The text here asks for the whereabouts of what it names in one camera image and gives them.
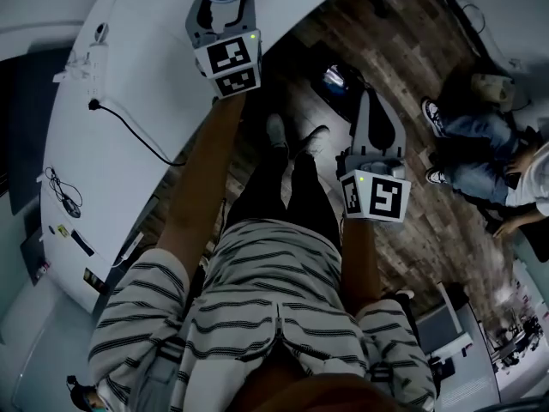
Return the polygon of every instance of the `sneaker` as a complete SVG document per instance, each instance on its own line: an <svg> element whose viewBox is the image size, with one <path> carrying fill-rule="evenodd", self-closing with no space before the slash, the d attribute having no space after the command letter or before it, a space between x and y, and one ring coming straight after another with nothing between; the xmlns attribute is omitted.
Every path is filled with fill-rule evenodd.
<svg viewBox="0 0 549 412"><path fill-rule="evenodd" d="M307 153L316 158L328 145L329 128L326 125L316 127L309 136L301 141L296 157L301 153Z"/></svg>
<svg viewBox="0 0 549 412"><path fill-rule="evenodd" d="M431 168L425 172L425 179L434 185L447 184L448 180L444 173L438 168Z"/></svg>
<svg viewBox="0 0 549 412"><path fill-rule="evenodd" d="M396 294L405 294L410 300L415 296L415 293L412 290L399 290Z"/></svg>
<svg viewBox="0 0 549 412"><path fill-rule="evenodd" d="M432 128L432 132L435 133L436 137L446 137L444 133L444 127L440 122L440 115L438 113L437 104L435 104L429 98L424 98L421 101L421 111L425 116L425 119L429 122L429 125Z"/></svg>
<svg viewBox="0 0 549 412"><path fill-rule="evenodd" d="M271 147L289 148L286 140L286 129L284 128L284 122L280 114L274 113L268 117L266 129L268 139L271 141Z"/></svg>

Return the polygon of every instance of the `person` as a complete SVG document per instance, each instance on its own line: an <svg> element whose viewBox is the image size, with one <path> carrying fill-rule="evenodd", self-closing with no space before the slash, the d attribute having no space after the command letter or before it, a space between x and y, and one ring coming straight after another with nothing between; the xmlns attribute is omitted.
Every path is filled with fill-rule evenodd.
<svg viewBox="0 0 549 412"><path fill-rule="evenodd" d="M70 375L67 377L67 387L70 392L70 400L79 410L84 412L105 411L105 404L97 395L94 386L82 386L74 375Z"/></svg>
<svg viewBox="0 0 549 412"><path fill-rule="evenodd" d="M268 156L232 206L202 293L183 318L214 229L244 95L218 100L173 192L155 249L113 290L89 363L113 411L432 409L435 388L407 317L381 300L371 223L337 220L318 181L326 127L295 160L268 118Z"/></svg>
<svg viewBox="0 0 549 412"><path fill-rule="evenodd" d="M535 203L536 209L505 221L495 237L513 233L524 224L549 216L549 142L533 142L520 148L516 133L498 115L466 115L449 118L441 114L429 99L422 102L422 111L436 137L484 137L490 143L492 162L450 163L433 167L425 178L434 185L447 184L455 190L503 206L518 207ZM504 172L498 169L504 165ZM508 186L506 176L520 175L516 188Z"/></svg>

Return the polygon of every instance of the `cable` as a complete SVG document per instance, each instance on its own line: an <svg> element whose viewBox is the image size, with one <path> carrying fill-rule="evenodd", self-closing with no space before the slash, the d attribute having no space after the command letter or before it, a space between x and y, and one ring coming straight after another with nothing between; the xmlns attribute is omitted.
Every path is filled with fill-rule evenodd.
<svg viewBox="0 0 549 412"><path fill-rule="evenodd" d="M532 105L532 100L528 100L527 104L525 106L522 106L522 107L519 107L519 108L515 108L514 110L511 110L512 112L519 112L521 110L524 110L527 106L531 106Z"/></svg>
<svg viewBox="0 0 549 412"><path fill-rule="evenodd" d="M484 17L484 13L480 10L480 8L476 4L468 3L465 6L463 6L462 11L465 13L465 8L468 8L469 6L477 9L482 15L482 28L479 30L479 32L477 32L477 34L480 35L486 29L486 18Z"/></svg>
<svg viewBox="0 0 549 412"><path fill-rule="evenodd" d="M84 200L82 199L82 195L81 195L80 191L78 191L75 186L69 185L68 183L65 183L65 182L62 182L59 179L59 177L57 176L55 170L52 167L47 167L45 169L45 177L48 180L50 180L50 187L55 192L55 196L57 197L57 200L59 200L59 202L63 203L68 198L77 208L82 207L82 205L84 204ZM68 186L69 188L74 189L76 191L76 193L78 194L78 197L80 197L80 204L76 203L67 194L65 194L63 192L63 188L61 187L61 185L65 185L65 186Z"/></svg>
<svg viewBox="0 0 549 412"><path fill-rule="evenodd" d="M221 208L221 227L220 227L220 234L217 236L217 243L215 243L216 247L221 241L221 235L223 234L223 229L225 228L225 207L226 207L226 197L223 198L223 205Z"/></svg>
<svg viewBox="0 0 549 412"><path fill-rule="evenodd" d="M141 142L143 145L145 145L151 153L153 153L156 157L158 157L161 161L163 161L164 163L166 163L170 167L184 167L185 166L184 162L183 163L173 163L173 162L167 161L164 157L162 157L160 154L158 154L156 151L154 151L154 149L148 143L146 143L135 131L133 131L132 128L128 125L128 123L122 118L122 116L120 116L118 113L114 112L110 108L102 106L98 100L90 100L89 104L87 105L87 108L89 108L92 111L105 110L106 112L109 112L111 115L119 118L122 121L122 123L125 125L125 127L130 131L130 133L133 134L137 138L137 140L139 140L139 142Z"/></svg>
<svg viewBox="0 0 549 412"><path fill-rule="evenodd" d="M120 258L120 261L118 261L116 264L111 266L111 269L116 269L121 263L123 263L125 259L123 257Z"/></svg>

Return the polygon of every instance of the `white shirt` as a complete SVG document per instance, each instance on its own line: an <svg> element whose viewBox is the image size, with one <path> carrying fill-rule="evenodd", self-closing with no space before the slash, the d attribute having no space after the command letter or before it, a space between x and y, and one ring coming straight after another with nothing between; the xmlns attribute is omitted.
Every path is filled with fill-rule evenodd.
<svg viewBox="0 0 549 412"><path fill-rule="evenodd" d="M541 214L549 216L549 142L535 154L516 189L509 188L505 205L515 208L534 202Z"/></svg>
<svg viewBox="0 0 549 412"><path fill-rule="evenodd" d="M308 375L354 373L432 409L431 369L400 305L380 300L353 318L338 295L340 274L341 256L323 236L241 221L223 235L184 318L184 266L168 251L146 252L94 333L100 397L114 412L221 412L282 343Z"/></svg>

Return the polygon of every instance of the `black pants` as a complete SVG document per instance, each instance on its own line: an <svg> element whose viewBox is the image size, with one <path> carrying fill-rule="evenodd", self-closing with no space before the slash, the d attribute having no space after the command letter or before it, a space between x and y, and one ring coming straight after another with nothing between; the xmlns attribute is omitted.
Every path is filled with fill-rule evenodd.
<svg viewBox="0 0 549 412"><path fill-rule="evenodd" d="M281 199L282 176L287 165L286 150L273 148L231 207L226 227L249 218L287 221L320 233L341 251L339 225L332 205L318 182L315 160L307 153L301 153L296 158L288 209Z"/></svg>

